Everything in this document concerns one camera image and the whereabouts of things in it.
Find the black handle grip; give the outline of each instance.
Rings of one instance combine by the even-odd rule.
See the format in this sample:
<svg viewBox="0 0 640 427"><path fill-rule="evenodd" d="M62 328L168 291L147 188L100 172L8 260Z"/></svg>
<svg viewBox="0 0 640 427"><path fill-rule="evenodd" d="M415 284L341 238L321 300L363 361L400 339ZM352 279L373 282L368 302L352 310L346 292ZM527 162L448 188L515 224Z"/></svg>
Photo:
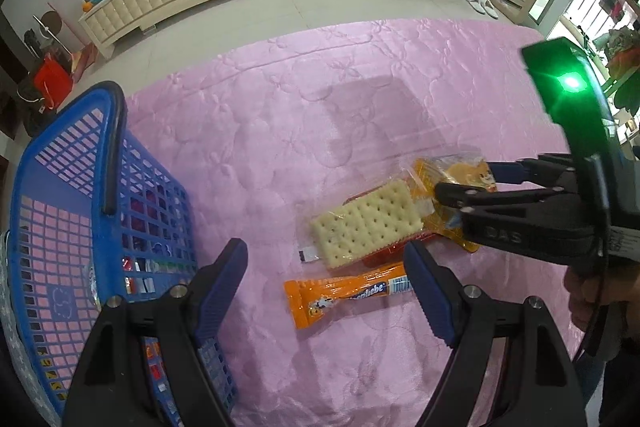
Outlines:
<svg viewBox="0 0 640 427"><path fill-rule="evenodd" d="M102 207L101 211L106 216L115 216L118 211L118 179L120 177L120 147L122 147L122 139L127 126L127 103L124 99L122 88L111 80L105 80L78 96L72 103L67 105L56 118L60 118L76 103L84 97L89 96L95 90L105 90L113 99L113 118L109 126L103 130L104 140L106 141L106 163L107 168L104 175L104 184L102 187Z"/></svg>
<svg viewBox="0 0 640 427"><path fill-rule="evenodd" d="M597 360L613 360L622 345L626 329L626 303L614 302L601 306L596 322L584 347L585 352Z"/></svg>

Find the cracker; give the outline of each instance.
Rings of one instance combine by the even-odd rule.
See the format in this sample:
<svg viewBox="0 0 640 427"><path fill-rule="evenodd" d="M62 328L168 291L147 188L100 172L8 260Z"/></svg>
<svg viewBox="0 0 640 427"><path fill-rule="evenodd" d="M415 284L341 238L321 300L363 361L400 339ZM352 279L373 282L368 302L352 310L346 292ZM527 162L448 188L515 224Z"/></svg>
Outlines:
<svg viewBox="0 0 640 427"><path fill-rule="evenodd" d="M403 180L388 182L311 222L324 263L354 263L422 229L422 220Z"/></svg>

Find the sticker label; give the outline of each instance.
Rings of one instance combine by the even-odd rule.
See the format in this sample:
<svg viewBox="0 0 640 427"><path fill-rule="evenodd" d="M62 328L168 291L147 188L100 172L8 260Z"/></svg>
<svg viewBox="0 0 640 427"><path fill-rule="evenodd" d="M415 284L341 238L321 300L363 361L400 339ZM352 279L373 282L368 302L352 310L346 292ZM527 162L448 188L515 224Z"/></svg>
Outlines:
<svg viewBox="0 0 640 427"><path fill-rule="evenodd" d="M436 209L433 206L433 198L421 198L414 203L420 217L431 216Z"/></svg>
<svg viewBox="0 0 640 427"><path fill-rule="evenodd" d="M387 293L387 285L386 282L379 282L374 285L369 286L366 290L354 295L353 297L349 297L350 299L366 299L372 295L377 295L379 293Z"/></svg>
<svg viewBox="0 0 640 427"><path fill-rule="evenodd" d="M640 261L640 230L611 227L609 253Z"/></svg>
<svg viewBox="0 0 640 427"><path fill-rule="evenodd" d="M78 320L78 310L76 309L76 299L74 298L73 288L49 284L47 285L47 297L49 297L51 315L54 320Z"/></svg>
<svg viewBox="0 0 640 427"><path fill-rule="evenodd" d="M408 292L411 290L413 290L413 288L409 282L409 277L406 275L389 279L389 295L393 293Z"/></svg>

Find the yellow snack package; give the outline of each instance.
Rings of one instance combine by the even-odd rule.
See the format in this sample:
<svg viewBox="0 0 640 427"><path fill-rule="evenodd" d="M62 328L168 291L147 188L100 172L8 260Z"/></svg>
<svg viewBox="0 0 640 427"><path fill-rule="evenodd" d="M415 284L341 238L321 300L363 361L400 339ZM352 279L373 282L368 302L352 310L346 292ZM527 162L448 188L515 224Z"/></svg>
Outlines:
<svg viewBox="0 0 640 427"><path fill-rule="evenodd" d="M440 182L457 183L481 187L489 192L497 191L494 176L484 158L465 155L418 158L413 167L415 178L409 181L412 199L421 206L433 205L433 212L422 212L425 228L452 239L466 251L477 251L480 246L466 240L462 229L447 228L456 211L438 203L435 185Z"/></svg>
<svg viewBox="0 0 640 427"><path fill-rule="evenodd" d="M287 281L284 291L293 321L299 330L320 320L343 299L366 299L412 290L404 264L393 263L349 277Z"/></svg>

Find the snack wrapper in basket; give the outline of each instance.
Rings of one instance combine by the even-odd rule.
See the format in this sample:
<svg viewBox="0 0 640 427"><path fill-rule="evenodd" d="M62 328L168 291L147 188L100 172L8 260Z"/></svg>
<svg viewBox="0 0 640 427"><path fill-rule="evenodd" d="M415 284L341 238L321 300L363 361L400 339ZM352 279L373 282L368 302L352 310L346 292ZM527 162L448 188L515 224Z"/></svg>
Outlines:
<svg viewBox="0 0 640 427"><path fill-rule="evenodd" d="M422 212L425 229L452 239L466 251L475 252L479 245L464 238L457 211L439 204L435 185L440 182L481 187L489 192L498 190L487 162L481 156L451 155L440 158L418 158L410 170L414 176L408 181L412 200L418 207L431 207Z"/></svg>

